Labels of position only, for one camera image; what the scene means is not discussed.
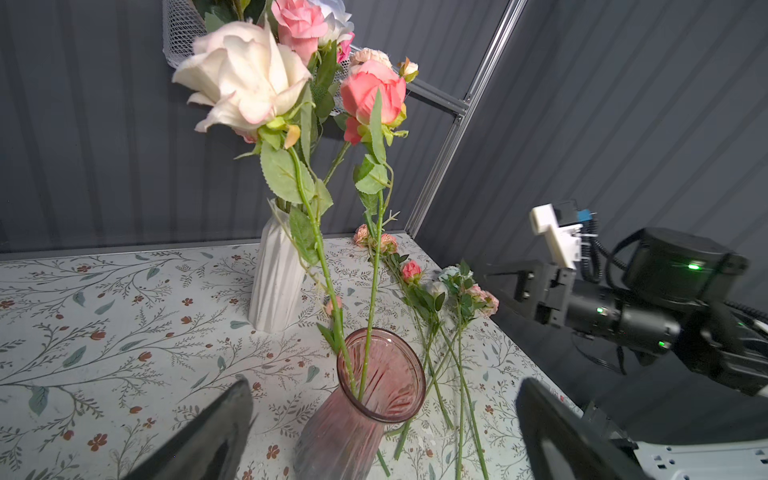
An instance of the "red flower print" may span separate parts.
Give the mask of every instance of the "red flower print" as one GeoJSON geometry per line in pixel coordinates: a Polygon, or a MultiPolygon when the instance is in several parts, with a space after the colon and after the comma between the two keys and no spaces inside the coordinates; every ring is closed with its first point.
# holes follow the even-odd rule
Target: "red flower print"
{"type": "Polygon", "coordinates": [[[107,434],[98,433],[93,440],[88,440],[88,444],[91,446],[92,452],[98,452],[99,447],[107,445],[107,434]]]}
{"type": "Polygon", "coordinates": [[[277,448],[277,445],[271,445],[266,453],[266,459],[277,458],[278,453],[280,453],[280,449],[277,448]]]}

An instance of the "floral tablecloth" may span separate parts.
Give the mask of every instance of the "floral tablecloth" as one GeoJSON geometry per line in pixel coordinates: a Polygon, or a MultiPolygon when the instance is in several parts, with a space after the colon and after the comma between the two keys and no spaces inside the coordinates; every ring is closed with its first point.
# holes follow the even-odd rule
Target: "floral tablecloth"
{"type": "MultiPolygon", "coordinates": [[[[397,235],[429,274],[431,259],[397,235]]],[[[336,386],[335,358],[315,322],[323,294],[305,279],[298,316],[283,333],[247,322],[258,245],[0,263],[0,478],[121,478],[230,384],[251,385],[256,420],[238,479],[293,477],[293,446],[336,386]]],[[[351,239],[326,241],[346,332],[363,326],[372,267],[351,239]]],[[[396,283],[385,273],[377,326],[421,351],[396,283]]],[[[515,414],[522,378],[565,398],[488,319],[464,335],[466,379],[491,478],[531,478],[515,414]]],[[[458,405],[455,368],[441,379],[458,405]]],[[[456,435],[428,396],[400,460],[382,440],[391,478],[452,478],[456,435]]],[[[481,478],[470,435],[465,477],[481,478]]],[[[385,478],[378,462],[369,478],[385,478]]]]}

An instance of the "white ceramic vase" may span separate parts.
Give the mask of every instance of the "white ceramic vase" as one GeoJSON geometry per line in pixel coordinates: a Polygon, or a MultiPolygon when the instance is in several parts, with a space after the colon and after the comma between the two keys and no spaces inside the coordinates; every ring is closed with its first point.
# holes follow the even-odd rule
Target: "white ceramic vase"
{"type": "Polygon", "coordinates": [[[296,248],[275,218],[279,215],[280,221],[288,225],[288,214],[277,208],[274,200],[270,203],[273,216],[261,232],[248,320],[257,330],[275,333],[285,330],[295,320],[304,269],[296,248]]]}

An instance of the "pink glass vase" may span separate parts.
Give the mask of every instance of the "pink glass vase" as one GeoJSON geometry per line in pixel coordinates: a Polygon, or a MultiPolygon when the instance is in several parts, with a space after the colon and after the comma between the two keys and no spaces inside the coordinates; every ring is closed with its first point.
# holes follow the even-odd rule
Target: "pink glass vase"
{"type": "MultiPolygon", "coordinates": [[[[366,329],[346,338],[356,384],[362,373],[366,329]]],[[[413,417],[424,402],[426,381],[419,358],[392,332],[374,329],[365,393],[360,402],[349,387],[343,356],[336,361],[339,386],[307,422],[296,445],[299,480],[362,480],[368,475],[384,426],[413,417]]]]}

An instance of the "cream rose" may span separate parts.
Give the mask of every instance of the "cream rose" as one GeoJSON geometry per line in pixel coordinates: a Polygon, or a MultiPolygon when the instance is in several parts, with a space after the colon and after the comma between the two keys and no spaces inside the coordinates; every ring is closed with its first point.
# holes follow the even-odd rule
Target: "cream rose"
{"type": "Polygon", "coordinates": [[[387,56],[386,53],[371,48],[364,48],[363,50],[356,51],[355,54],[349,58],[349,66],[354,67],[355,65],[361,65],[368,60],[376,60],[377,62],[384,64],[387,68],[392,68],[392,62],[389,61],[389,56],[387,56]]]}
{"type": "Polygon", "coordinates": [[[173,81],[196,91],[189,102],[213,107],[196,131],[212,124],[256,130],[288,112],[311,78],[299,55],[247,22],[231,22],[198,38],[193,52],[173,81]]]}

